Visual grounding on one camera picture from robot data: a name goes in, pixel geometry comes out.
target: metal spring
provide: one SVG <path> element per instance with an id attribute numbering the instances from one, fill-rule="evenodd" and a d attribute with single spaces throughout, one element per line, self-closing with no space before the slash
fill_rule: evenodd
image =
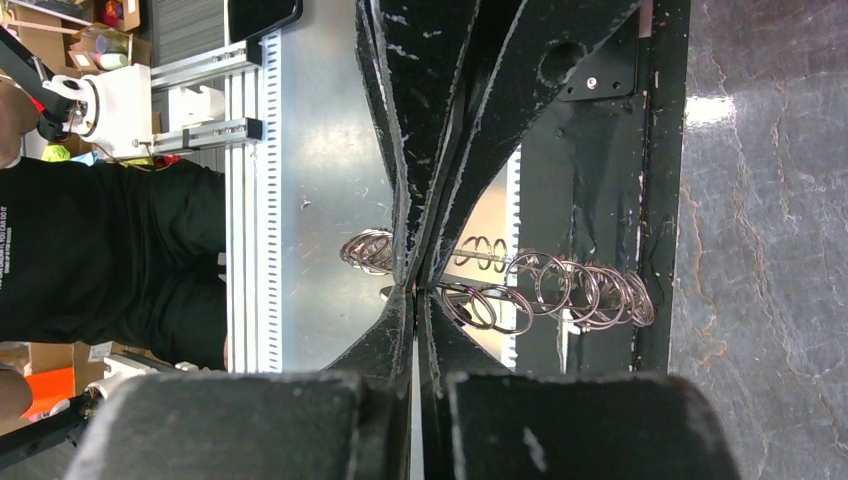
<path id="1" fill-rule="evenodd" d="M 342 260 L 370 275 L 392 271 L 392 233 L 368 229 L 342 246 Z M 474 259 L 481 270 L 529 275 L 536 298 L 531 301 L 515 287 L 488 284 L 470 286 L 439 282 L 445 308 L 462 324 L 507 335 L 527 332 L 537 316 L 547 316 L 583 330 L 604 330 L 632 322 L 637 327 L 653 323 L 655 310 L 644 282 L 633 272 L 617 270 L 595 262 L 577 263 L 545 253 L 523 250 L 513 258 L 506 255 L 506 242 L 494 243 L 486 237 L 470 237 L 453 252 L 454 264 L 462 266 Z M 556 301 L 545 298 L 556 295 Z M 520 328 L 504 328 L 491 300 L 507 301 L 527 315 Z"/>

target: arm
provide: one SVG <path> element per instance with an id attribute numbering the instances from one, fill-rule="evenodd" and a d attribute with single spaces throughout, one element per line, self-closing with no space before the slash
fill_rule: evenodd
<path id="1" fill-rule="evenodd" d="M 32 391 L 15 370 L 0 370 L 0 423 L 17 420 L 32 405 Z"/>
<path id="2" fill-rule="evenodd" d="M 34 130 L 38 111 L 29 97 L 19 88 L 0 83 L 0 168 L 6 168 L 18 158 L 21 135 Z"/>

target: yellow object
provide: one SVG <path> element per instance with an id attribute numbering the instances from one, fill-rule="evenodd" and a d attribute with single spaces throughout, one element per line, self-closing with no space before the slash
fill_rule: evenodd
<path id="1" fill-rule="evenodd" d="M 48 145 L 41 153 L 41 159 L 45 162 L 67 162 L 71 159 L 71 152 L 62 145 Z"/>
<path id="2" fill-rule="evenodd" d="M 121 160 L 121 165 L 125 167 L 149 167 L 152 166 L 152 157 L 133 158 L 131 160 Z"/>

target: polished floor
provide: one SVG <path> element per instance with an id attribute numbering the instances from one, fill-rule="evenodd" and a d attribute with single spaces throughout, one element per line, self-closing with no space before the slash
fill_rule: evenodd
<path id="1" fill-rule="evenodd" d="M 743 478 L 848 478 L 846 22 L 692 2 L 670 363 Z"/>

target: person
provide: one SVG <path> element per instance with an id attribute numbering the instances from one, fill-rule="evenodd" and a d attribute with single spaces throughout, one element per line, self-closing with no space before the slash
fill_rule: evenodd
<path id="1" fill-rule="evenodd" d="M 23 91 L 0 84 L 0 341 L 115 341 L 224 369 L 223 175 L 188 161 L 21 158 L 37 118 Z M 0 421 L 30 400 L 18 372 L 0 370 Z"/>

